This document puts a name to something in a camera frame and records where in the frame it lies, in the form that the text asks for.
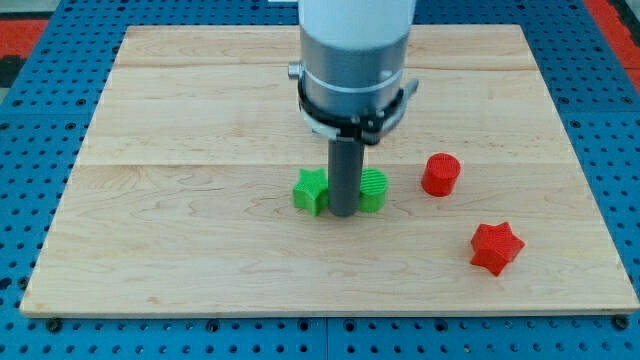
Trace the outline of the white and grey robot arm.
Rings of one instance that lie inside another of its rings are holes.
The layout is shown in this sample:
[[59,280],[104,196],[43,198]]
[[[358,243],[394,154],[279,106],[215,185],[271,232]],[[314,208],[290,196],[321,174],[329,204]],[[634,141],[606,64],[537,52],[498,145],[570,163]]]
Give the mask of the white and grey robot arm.
[[305,122],[331,141],[376,145],[418,82],[400,82],[415,0],[299,0],[301,59],[289,65]]

